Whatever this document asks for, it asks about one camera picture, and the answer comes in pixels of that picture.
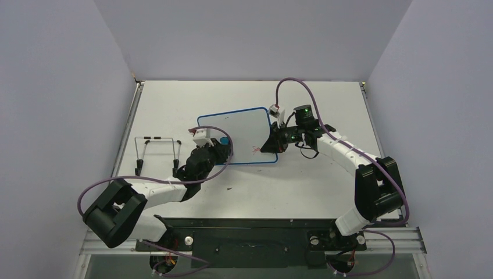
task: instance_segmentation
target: purple cable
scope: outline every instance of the purple cable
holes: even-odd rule
[[[90,185],[89,187],[87,187],[86,189],[84,189],[82,191],[82,193],[80,194],[80,196],[77,199],[77,211],[79,212],[79,214],[81,216],[84,215],[84,212],[82,211],[82,206],[81,206],[82,198],[84,197],[84,195],[90,189],[93,189],[94,187],[96,187],[98,185],[101,185],[101,184],[103,184],[105,182],[112,181],[112,180],[115,180],[115,179],[119,179],[119,178],[122,178],[122,179],[140,179],[140,180],[148,180],[148,181],[157,182],[157,183],[163,183],[163,184],[180,184],[180,185],[184,185],[184,184],[204,183],[205,181],[209,181],[209,180],[217,177],[231,163],[231,158],[233,158],[233,141],[231,140],[230,135],[226,131],[224,131],[221,128],[217,128],[217,127],[213,127],[213,126],[198,126],[198,127],[189,129],[189,131],[190,132],[193,132],[193,131],[195,131],[197,129],[203,129],[203,128],[208,128],[208,129],[220,131],[221,133],[223,133],[228,138],[228,140],[230,141],[230,144],[231,144],[230,156],[226,160],[226,163],[224,164],[224,166],[217,173],[215,173],[214,175],[212,175],[212,176],[210,176],[210,177],[208,177],[206,179],[196,180],[196,181],[167,181],[167,180],[161,180],[161,179],[152,178],[152,177],[145,177],[145,176],[115,176],[115,177],[105,178],[103,180],[99,180],[98,182],[95,182],[94,184]]]
[[[319,108],[317,106],[317,102],[315,101],[315,97],[313,96],[313,93],[312,91],[310,90],[310,88],[308,87],[308,85],[306,85],[302,80],[298,79],[298,78],[295,78],[295,77],[287,77],[287,78],[283,78],[282,80],[279,81],[279,83],[277,84],[277,87],[276,87],[276,106],[278,106],[279,104],[279,87],[281,86],[281,84],[285,81],[288,81],[288,80],[291,80],[291,81],[296,81],[298,83],[300,83],[303,87],[305,87],[305,89],[307,90],[308,94],[310,95],[310,98],[312,99],[312,102],[313,102],[313,108],[315,110],[315,113],[317,114],[317,117],[319,118],[319,123],[320,123],[320,126],[321,128],[324,130],[324,132],[330,137],[332,138],[333,140],[337,140],[337,138],[335,136],[333,136],[332,134],[329,133],[329,131],[327,130],[327,128],[325,127],[324,123],[322,122],[322,118],[320,117],[320,113],[319,113]],[[348,144],[347,142],[345,141],[342,141],[340,140],[339,141],[341,144],[343,144],[345,147],[351,149],[353,148],[350,144]],[[397,222],[375,222],[376,224],[381,224],[381,225],[385,225],[385,226],[391,226],[391,227],[396,227],[396,226],[402,226],[402,225],[405,225],[408,220],[409,220],[409,205],[408,205],[408,200],[406,199],[406,196],[404,195],[404,193],[402,192],[401,188],[399,187],[399,185],[395,182],[395,180],[387,173],[387,171],[385,171],[385,169],[380,166],[380,164],[378,164],[375,160],[373,160],[370,156],[368,156],[367,154],[365,154],[364,152],[361,152],[360,150],[358,149],[353,149],[357,154],[360,154],[361,156],[363,156],[365,159],[367,159],[368,161],[370,161],[372,164],[374,164],[382,173],[383,175],[390,181],[390,183],[392,184],[392,186],[394,186],[395,190],[397,191],[397,193],[399,193],[399,196],[401,197],[402,199],[402,203],[404,204],[404,209],[406,210],[406,214],[404,216],[404,219],[401,220],[401,221],[397,221]]]
[[[361,272],[361,273],[349,273],[349,274],[346,273],[346,276],[348,276],[348,277],[349,276],[369,276],[369,275],[377,274],[377,273],[385,270],[387,267],[389,267],[392,264],[392,262],[394,262],[394,259],[395,259],[395,243],[392,240],[392,238],[390,238],[388,235],[384,234],[383,232],[379,232],[379,231],[369,231],[369,230],[363,230],[363,231],[366,233],[371,233],[371,234],[380,234],[381,236],[388,239],[390,241],[390,244],[392,244],[392,256],[390,257],[390,260],[388,260],[388,262],[384,266],[380,267],[377,270],[370,271],[370,272]],[[328,266],[330,266],[331,269],[335,270],[335,268],[330,264],[330,262],[327,262],[327,264],[328,264]],[[336,272],[337,272],[337,274],[344,275],[344,273],[341,273],[339,271],[336,271]]]
[[[178,255],[178,256],[182,256],[182,257],[186,257],[188,259],[191,259],[191,260],[196,260],[198,262],[202,262],[202,263],[205,263],[204,266],[201,266],[199,267],[198,269],[194,269],[194,270],[190,270],[190,271],[186,271],[186,272],[183,272],[183,273],[178,273],[178,274],[162,274],[163,277],[182,277],[182,276],[187,276],[187,275],[190,275],[190,274],[194,274],[196,272],[199,272],[201,270],[204,270],[208,267],[210,267],[210,263],[206,260],[202,260],[198,257],[194,257],[192,255],[187,255],[187,254],[183,254],[183,253],[180,253],[180,252],[177,252],[177,251],[173,251],[171,249],[168,249],[168,248],[165,248],[165,247],[162,247],[162,246],[159,246],[159,245],[156,245],[154,243],[151,243],[151,242],[148,242],[148,241],[142,241],[143,244],[147,245],[147,246],[151,246],[151,247],[154,247],[154,248],[158,248],[159,250],[162,250],[162,251],[165,251],[165,252],[170,252],[170,253],[173,253],[175,255]],[[164,264],[166,261],[163,260],[157,264],[155,264],[153,267],[152,267],[152,270],[157,270],[158,267],[161,265],[161,264]]]

